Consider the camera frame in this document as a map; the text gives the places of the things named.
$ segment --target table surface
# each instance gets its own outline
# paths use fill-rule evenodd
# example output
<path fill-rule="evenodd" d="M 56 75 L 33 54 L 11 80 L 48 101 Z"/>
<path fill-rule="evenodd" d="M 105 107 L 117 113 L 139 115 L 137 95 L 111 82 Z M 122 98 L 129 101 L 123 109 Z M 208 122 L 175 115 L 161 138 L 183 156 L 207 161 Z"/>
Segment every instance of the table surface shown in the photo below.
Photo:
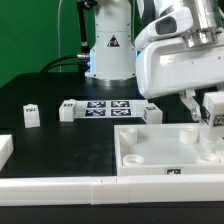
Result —
<path fill-rule="evenodd" d="M 208 89 L 198 92 L 198 101 Z M 144 124 L 141 118 L 77 119 L 60 123 L 65 99 L 143 99 L 137 85 L 101 87 L 78 73 L 22 74 L 0 89 L 0 134 L 12 134 L 14 152 L 0 178 L 116 175 L 114 125 Z M 192 122 L 178 95 L 150 100 L 164 113 L 164 123 Z M 41 127 L 24 127 L 23 106 L 37 104 Z M 44 219 L 43 214 L 50 212 Z M 0 208 L 0 221 L 15 223 L 219 223 L 223 202 L 146 203 L 108 206 L 36 206 Z"/>

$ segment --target green screen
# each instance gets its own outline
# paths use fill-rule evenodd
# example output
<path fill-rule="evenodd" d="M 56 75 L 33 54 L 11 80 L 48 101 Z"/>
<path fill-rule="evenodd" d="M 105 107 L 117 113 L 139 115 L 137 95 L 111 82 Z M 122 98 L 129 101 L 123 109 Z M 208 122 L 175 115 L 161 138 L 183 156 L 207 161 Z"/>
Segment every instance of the green screen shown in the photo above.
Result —
<path fill-rule="evenodd" d="M 48 62 L 58 58 L 58 5 L 59 0 L 0 1 L 0 86 L 16 75 L 39 72 Z M 137 9 L 135 14 L 135 32 L 138 33 L 141 26 Z M 93 10 L 85 12 L 90 46 L 95 41 L 93 15 Z M 64 0 L 61 10 L 61 55 L 79 52 L 76 0 Z M 76 70 L 75 66 L 63 68 L 63 71 Z"/>

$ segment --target white cube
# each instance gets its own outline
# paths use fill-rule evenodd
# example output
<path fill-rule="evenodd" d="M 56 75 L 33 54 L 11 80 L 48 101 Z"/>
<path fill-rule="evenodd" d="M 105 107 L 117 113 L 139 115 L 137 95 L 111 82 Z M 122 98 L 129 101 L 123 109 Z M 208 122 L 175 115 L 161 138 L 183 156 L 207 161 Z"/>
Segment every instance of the white cube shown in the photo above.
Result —
<path fill-rule="evenodd" d="M 40 127 L 40 116 L 37 105 L 23 106 L 24 121 L 26 128 Z"/>
<path fill-rule="evenodd" d="M 224 137 L 224 92 L 206 93 L 200 122 L 201 136 L 210 140 Z"/>
<path fill-rule="evenodd" d="M 145 104 L 143 119 L 147 124 L 162 124 L 163 112 L 154 103 Z"/>
<path fill-rule="evenodd" d="M 76 100 L 65 100 L 59 108 L 60 122 L 73 122 L 75 117 Z"/>

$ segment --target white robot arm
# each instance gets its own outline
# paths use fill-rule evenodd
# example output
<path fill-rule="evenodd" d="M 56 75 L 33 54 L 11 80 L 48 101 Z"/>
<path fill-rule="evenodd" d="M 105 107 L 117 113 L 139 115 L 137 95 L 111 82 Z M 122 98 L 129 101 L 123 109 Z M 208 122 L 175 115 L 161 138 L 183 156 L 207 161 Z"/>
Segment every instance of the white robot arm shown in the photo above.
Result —
<path fill-rule="evenodd" d="M 216 0 L 156 0 L 155 6 L 162 16 L 135 41 L 141 51 L 136 59 L 140 93 L 153 98 L 223 83 L 224 34 Z"/>
<path fill-rule="evenodd" d="M 96 42 L 86 80 L 103 86 L 129 85 L 136 79 L 131 4 L 129 0 L 97 0 L 94 12 Z"/>

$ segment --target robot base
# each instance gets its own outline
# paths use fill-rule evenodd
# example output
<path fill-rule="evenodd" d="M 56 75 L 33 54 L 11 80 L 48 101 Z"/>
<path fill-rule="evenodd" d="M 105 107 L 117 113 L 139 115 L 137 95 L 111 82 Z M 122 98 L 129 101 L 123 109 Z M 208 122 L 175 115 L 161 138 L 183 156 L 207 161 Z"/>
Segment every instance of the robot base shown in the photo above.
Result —
<path fill-rule="evenodd" d="M 93 83 L 99 86 L 130 86 L 136 83 L 136 77 L 130 79 L 118 79 L 118 80 L 109 80 L 109 79 L 97 79 L 94 77 L 85 77 L 86 82 Z"/>

